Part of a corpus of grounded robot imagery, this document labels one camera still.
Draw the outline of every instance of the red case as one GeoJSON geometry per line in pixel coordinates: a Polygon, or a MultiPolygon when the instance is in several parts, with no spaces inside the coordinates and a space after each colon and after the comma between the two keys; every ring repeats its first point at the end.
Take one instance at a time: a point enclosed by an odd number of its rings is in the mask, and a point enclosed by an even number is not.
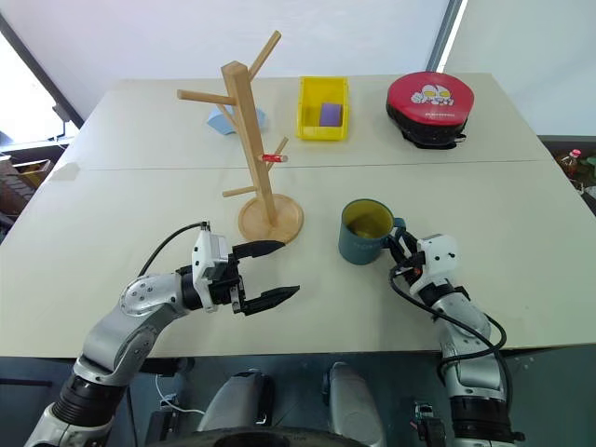
{"type": "Polygon", "coordinates": [[[425,149],[451,149],[474,105],[474,93],[454,76],[407,74],[389,87],[386,109],[407,140],[425,149]]]}

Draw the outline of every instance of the yellow plastic container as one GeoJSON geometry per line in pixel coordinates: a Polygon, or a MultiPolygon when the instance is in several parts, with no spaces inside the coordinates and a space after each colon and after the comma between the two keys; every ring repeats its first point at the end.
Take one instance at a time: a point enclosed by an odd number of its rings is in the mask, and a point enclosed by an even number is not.
{"type": "Polygon", "coordinates": [[[300,100],[296,116],[296,136],[303,140],[339,141],[347,137],[349,106],[346,77],[304,76],[300,79],[300,100]],[[321,127],[320,108],[324,102],[342,105],[339,127],[321,127]]]}

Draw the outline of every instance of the teal mug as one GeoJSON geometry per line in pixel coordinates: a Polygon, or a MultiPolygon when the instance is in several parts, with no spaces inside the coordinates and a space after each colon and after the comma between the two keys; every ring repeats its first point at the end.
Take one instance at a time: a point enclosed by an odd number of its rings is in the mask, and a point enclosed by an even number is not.
{"type": "Polygon", "coordinates": [[[388,207],[371,198],[354,200],[342,211],[339,252],[352,264],[369,264],[387,247],[393,228],[398,229],[398,237],[405,231],[406,223],[393,217],[388,207]]]}

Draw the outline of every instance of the bottle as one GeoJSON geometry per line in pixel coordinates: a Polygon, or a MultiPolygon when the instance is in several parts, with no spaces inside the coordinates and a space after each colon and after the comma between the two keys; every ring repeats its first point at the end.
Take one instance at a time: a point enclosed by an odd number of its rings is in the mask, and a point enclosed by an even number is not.
{"type": "Polygon", "coordinates": [[[574,149],[567,156],[561,156],[557,158],[557,163],[561,166],[562,171],[567,177],[573,177],[577,171],[577,158],[581,156],[579,149],[574,149]]]}

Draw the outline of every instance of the wooden stand base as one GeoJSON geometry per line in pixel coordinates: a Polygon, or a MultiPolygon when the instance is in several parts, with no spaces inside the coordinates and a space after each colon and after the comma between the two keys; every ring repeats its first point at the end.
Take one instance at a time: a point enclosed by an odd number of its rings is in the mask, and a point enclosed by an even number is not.
{"type": "Polygon", "coordinates": [[[271,226],[264,213],[264,206],[257,198],[249,200],[238,215],[240,233],[247,240],[272,239],[288,243],[293,240],[305,221],[305,214],[296,202],[288,196],[273,194],[278,221],[271,226]]]}

